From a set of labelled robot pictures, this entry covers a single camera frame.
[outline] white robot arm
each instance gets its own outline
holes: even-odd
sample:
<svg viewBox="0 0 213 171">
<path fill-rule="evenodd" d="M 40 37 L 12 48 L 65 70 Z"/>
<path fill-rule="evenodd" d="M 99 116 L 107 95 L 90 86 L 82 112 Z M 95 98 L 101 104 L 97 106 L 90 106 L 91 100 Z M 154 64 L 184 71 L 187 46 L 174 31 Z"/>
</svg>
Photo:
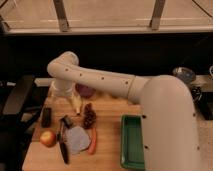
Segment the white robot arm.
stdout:
<svg viewBox="0 0 213 171">
<path fill-rule="evenodd" d="M 140 103 L 146 171 L 201 171 L 194 103 L 178 78 L 86 69 L 72 52 L 51 61 L 47 70 L 59 91 L 70 91 L 76 82 Z"/>
</svg>

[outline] green plastic container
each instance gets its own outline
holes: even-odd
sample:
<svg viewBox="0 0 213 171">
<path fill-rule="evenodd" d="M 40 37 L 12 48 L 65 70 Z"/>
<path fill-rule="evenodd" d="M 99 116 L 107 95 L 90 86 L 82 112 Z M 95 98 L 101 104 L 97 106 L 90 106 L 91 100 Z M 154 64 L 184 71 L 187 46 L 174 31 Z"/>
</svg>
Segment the green plastic container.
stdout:
<svg viewBox="0 0 213 171">
<path fill-rule="evenodd" d="M 121 124 L 121 166 L 145 170 L 140 116 L 123 115 Z"/>
</svg>

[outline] knife blade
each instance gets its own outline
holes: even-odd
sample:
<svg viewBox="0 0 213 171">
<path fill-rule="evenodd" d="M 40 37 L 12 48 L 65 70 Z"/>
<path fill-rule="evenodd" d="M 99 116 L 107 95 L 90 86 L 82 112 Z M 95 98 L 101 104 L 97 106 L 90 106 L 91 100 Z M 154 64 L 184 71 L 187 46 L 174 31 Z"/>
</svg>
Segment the knife blade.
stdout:
<svg viewBox="0 0 213 171">
<path fill-rule="evenodd" d="M 60 129 L 59 129 L 59 133 L 58 133 L 58 142 L 59 142 L 59 147 L 60 147 L 60 150 L 61 150 L 61 154 L 62 154 L 62 158 L 64 160 L 64 163 L 68 164 L 69 163 L 68 149 L 67 149 L 67 146 L 64 142 L 63 134 L 64 134 L 64 123 L 62 121 L 60 121 Z"/>
<path fill-rule="evenodd" d="M 69 156 L 68 156 L 67 146 L 63 141 L 59 141 L 59 145 L 60 145 L 60 150 L 61 150 L 61 154 L 62 154 L 64 163 L 68 164 Z"/>
</svg>

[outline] table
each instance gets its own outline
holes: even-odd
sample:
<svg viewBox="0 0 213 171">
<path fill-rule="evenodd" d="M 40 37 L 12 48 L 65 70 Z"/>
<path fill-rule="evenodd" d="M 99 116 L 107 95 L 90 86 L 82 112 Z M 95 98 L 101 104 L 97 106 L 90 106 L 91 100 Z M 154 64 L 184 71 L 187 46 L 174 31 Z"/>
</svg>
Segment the table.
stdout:
<svg viewBox="0 0 213 171">
<path fill-rule="evenodd" d="M 140 115 L 139 105 L 115 98 L 106 93 L 96 92 L 90 99 L 83 99 L 83 106 L 92 103 L 97 114 L 97 148 L 94 155 L 86 151 L 78 155 L 69 155 L 70 164 L 63 162 L 58 143 L 47 148 L 39 142 L 41 133 L 46 129 L 55 132 L 59 129 L 58 120 L 67 114 L 77 124 L 82 123 L 83 114 L 76 116 L 70 102 L 64 98 L 55 98 L 51 93 L 46 98 L 45 107 L 51 107 L 53 121 L 51 128 L 41 128 L 40 119 L 36 123 L 32 142 L 29 146 L 23 171 L 124 171 L 120 166 L 120 131 L 123 114 Z M 197 114 L 198 130 L 203 171 L 213 170 L 213 121 L 205 121 Z"/>
</svg>

